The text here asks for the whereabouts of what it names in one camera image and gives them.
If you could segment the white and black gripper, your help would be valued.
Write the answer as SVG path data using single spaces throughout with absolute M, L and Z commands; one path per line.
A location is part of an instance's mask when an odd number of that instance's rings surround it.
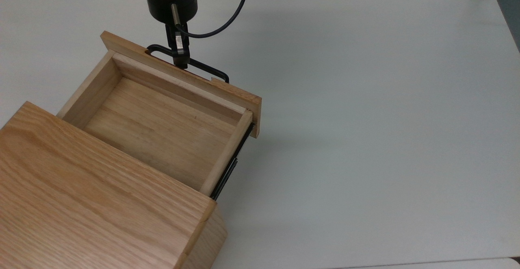
M 189 37 L 170 25 L 186 24 L 197 13 L 197 0 L 147 0 L 149 11 L 156 20 L 165 24 L 167 42 L 174 65 L 187 69 L 190 62 Z

